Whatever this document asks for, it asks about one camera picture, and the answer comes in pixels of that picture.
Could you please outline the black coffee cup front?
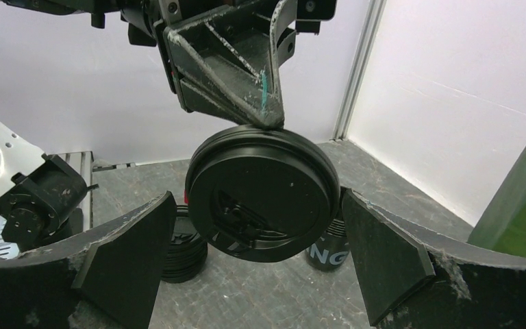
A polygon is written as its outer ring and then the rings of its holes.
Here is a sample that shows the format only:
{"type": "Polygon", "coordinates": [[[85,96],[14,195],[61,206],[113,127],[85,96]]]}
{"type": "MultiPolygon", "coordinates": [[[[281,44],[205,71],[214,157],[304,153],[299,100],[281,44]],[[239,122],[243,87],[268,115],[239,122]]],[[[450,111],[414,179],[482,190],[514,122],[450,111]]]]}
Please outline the black coffee cup front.
{"type": "Polygon", "coordinates": [[[342,266],[350,252],[345,223],[334,219],[321,237],[305,251],[308,264],[323,272],[332,272],[342,266]]]}

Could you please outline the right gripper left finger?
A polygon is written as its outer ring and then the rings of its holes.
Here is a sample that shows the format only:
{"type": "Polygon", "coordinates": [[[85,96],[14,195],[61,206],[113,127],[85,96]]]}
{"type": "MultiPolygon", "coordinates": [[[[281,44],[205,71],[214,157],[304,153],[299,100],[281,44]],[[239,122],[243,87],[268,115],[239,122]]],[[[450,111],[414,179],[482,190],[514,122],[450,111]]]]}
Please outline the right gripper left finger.
{"type": "Polygon", "coordinates": [[[176,210],[166,192],[85,232],[0,259],[0,328],[147,328],[176,210]]]}

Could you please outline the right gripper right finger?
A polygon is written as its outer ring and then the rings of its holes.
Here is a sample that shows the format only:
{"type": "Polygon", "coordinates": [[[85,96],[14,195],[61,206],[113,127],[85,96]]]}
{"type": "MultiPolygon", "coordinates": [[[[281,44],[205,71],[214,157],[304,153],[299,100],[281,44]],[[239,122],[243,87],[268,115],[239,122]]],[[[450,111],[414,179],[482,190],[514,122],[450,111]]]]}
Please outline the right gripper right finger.
{"type": "Polygon", "coordinates": [[[342,216],[374,328],[526,328],[526,258],[476,247],[346,189],[342,216]]]}

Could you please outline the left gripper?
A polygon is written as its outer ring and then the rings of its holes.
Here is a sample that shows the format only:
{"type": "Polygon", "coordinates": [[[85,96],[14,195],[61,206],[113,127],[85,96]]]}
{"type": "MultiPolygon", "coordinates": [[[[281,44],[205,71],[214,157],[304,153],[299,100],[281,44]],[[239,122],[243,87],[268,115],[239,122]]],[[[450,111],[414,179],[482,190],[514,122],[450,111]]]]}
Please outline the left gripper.
{"type": "Polygon", "coordinates": [[[87,13],[91,25],[119,12],[129,43],[155,46],[156,21],[184,110],[262,129],[284,126],[280,66],[295,52],[296,1],[4,1],[6,5],[66,16],[87,13]]]}

